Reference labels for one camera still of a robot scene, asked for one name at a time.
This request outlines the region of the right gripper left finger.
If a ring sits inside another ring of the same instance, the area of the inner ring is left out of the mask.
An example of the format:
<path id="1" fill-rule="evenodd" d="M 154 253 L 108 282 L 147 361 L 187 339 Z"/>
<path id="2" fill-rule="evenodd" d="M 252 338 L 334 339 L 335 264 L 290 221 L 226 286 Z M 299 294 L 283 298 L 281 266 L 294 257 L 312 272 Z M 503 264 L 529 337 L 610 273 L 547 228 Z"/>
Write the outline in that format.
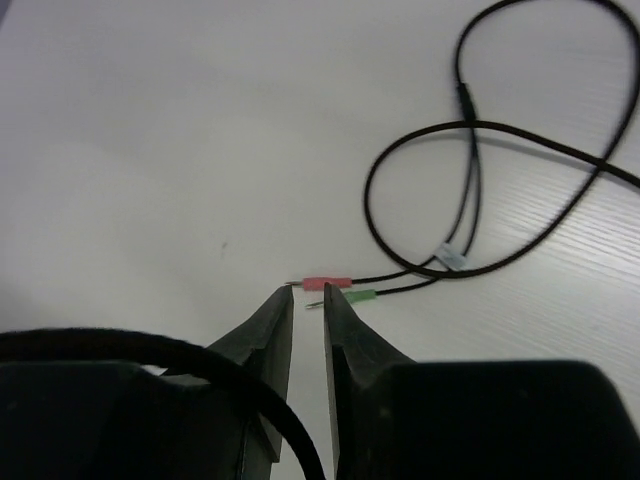
<path id="1" fill-rule="evenodd" d="M 285 400 L 290 377 L 293 307 L 292 289 L 282 286 L 248 320 L 208 348 L 241 366 Z M 281 446 L 282 436 L 262 415 L 253 413 L 242 420 L 241 463 L 277 463 Z"/>

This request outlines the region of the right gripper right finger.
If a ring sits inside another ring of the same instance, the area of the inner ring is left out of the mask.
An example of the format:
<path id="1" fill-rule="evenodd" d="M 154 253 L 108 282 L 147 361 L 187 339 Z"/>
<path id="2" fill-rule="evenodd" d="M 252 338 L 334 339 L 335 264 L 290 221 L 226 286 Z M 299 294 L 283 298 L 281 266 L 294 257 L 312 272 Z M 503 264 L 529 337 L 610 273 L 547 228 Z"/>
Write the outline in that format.
<path id="1" fill-rule="evenodd" d="M 331 284 L 324 286 L 324 349 L 334 477 L 390 479 L 391 373 L 414 361 L 362 321 Z"/>

